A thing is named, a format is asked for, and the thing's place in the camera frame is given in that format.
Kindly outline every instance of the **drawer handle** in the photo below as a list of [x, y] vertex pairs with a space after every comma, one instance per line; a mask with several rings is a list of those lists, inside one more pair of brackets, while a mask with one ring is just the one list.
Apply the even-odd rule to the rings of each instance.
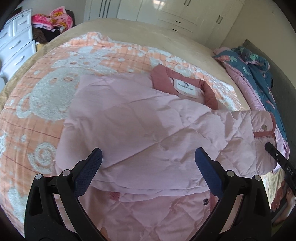
[[3, 36], [1, 36], [0, 39], [2, 39], [3, 37], [5, 37], [6, 35], [7, 35], [7, 32]]
[[223, 20], [223, 17], [221, 17], [221, 20], [220, 20], [220, 22], [218, 24], [220, 24], [222, 22], [222, 20]]
[[20, 25], [22, 25], [22, 24], [24, 24], [24, 23], [26, 23], [26, 22], [27, 22], [27, 20], [25, 20], [25, 21], [19, 23], [18, 26], [20, 26]]
[[18, 44], [20, 44], [21, 40], [19, 40], [14, 46], [10, 47], [9, 49], [13, 49], [15, 46], [17, 46]]
[[21, 57], [20, 60], [17, 63], [15, 63], [13, 66], [16, 66], [17, 64], [19, 64], [24, 59], [24, 57], [25, 56]]
[[218, 19], [217, 19], [216, 23], [219, 21], [220, 17], [221, 17], [221, 16], [219, 15], [219, 17], [218, 17]]

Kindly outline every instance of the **white dresser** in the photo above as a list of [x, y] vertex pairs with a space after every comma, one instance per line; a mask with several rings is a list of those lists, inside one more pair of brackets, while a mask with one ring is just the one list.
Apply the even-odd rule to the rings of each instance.
[[0, 32], [0, 78], [3, 78], [5, 83], [36, 53], [31, 15], [31, 9], [20, 12], [9, 19]]
[[243, 6], [244, 0], [121, 0], [117, 18], [156, 24], [215, 49]]

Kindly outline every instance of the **white label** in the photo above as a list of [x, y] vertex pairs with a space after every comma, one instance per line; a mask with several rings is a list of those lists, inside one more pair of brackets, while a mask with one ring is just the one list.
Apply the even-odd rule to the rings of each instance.
[[195, 92], [195, 86], [194, 85], [191, 85], [187, 82], [184, 82], [184, 81], [181, 81], [181, 80], [177, 80], [177, 79], [174, 79], [174, 81], [176, 81], [176, 85], [175, 87], [187, 94], [190, 94], [190, 95], [193, 95], [195, 96], [196, 95], [196, 92]]

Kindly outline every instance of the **mattress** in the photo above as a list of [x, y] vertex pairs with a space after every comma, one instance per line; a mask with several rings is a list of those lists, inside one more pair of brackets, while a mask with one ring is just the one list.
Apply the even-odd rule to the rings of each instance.
[[[102, 35], [96, 33], [87, 35], [89, 31], [97, 31]], [[30, 109], [30, 104], [32, 105], [36, 96], [45, 93], [44, 89], [48, 90], [47, 94], [52, 94], [53, 90], [50, 90], [50, 85], [56, 83], [55, 79], [62, 75], [63, 68], [71, 68], [77, 64], [73, 58], [68, 58], [69, 56], [88, 54], [85, 50], [81, 52], [78, 49], [73, 51], [72, 48], [67, 50], [73, 45], [79, 45], [80, 35], [84, 35], [82, 38], [88, 36], [93, 40], [99, 36], [107, 43], [112, 41], [113, 47], [121, 45], [120, 50], [125, 49], [126, 52], [119, 51], [108, 55], [112, 59], [117, 59], [116, 63], [124, 62], [127, 59], [131, 61], [132, 59], [128, 57], [138, 55], [135, 61], [137, 64], [132, 68], [105, 64], [109, 69], [101, 70], [103, 75], [112, 73], [112, 70], [147, 72], [160, 61], [165, 65], [176, 62], [184, 67], [182, 74], [186, 74], [186, 70], [191, 69], [191, 73], [196, 74], [192, 77], [206, 80], [213, 88], [217, 99], [229, 104], [229, 107], [233, 108], [232, 110], [249, 110], [240, 90], [226, 70], [212, 58], [213, 52], [182, 35], [154, 25], [119, 19], [97, 19], [68, 30], [32, 56], [9, 81], [0, 96], [1, 108], [4, 108], [0, 115], [2, 125], [0, 177], [1, 182], [4, 183], [0, 189], [0, 203], [21, 233], [23, 233], [24, 208], [32, 179], [39, 172], [45, 175], [52, 174], [51, 163], [66, 116], [66, 108], [60, 105], [58, 107], [59, 115], [52, 115], [46, 120], [46, 115], [50, 115], [50, 113], [44, 111], [36, 113]], [[72, 38], [76, 39], [72, 40], [70, 45], [67, 45], [69, 43], [64, 44]], [[52, 56], [51, 59], [54, 63], [50, 62], [48, 56]], [[146, 56], [149, 56], [149, 60], [144, 58], [138, 61], [138, 58]], [[71, 78], [64, 80], [71, 82], [71, 94], [75, 93], [75, 85], [79, 83], [78, 73], [74, 71], [72, 74]], [[46, 88], [38, 89], [36, 86], [42, 81], [48, 82]], [[59, 96], [58, 101], [70, 103], [67, 95], [60, 98], [63, 91], [67, 89], [62, 84], [60, 87], [56, 93]], [[34, 103], [35, 107], [39, 106], [38, 108], [41, 108], [42, 104], [44, 103]]]

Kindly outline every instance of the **wall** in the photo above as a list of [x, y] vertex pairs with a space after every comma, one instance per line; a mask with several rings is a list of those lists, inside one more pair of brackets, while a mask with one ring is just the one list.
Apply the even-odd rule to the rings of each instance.
[[245, 39], [268, 55], [296, 87], [296, 33], [272, 0], [246, 0], [222, 46], [237, 47]]
[[77, 25], [83, 23], [85, 4], [86, 0], [24, 0], [20, 6], [23, 7], [23, 10], [33, 8], [33, 14], [46, 15], [58, 7], [65, 6], [67, 10], [74, 12]]

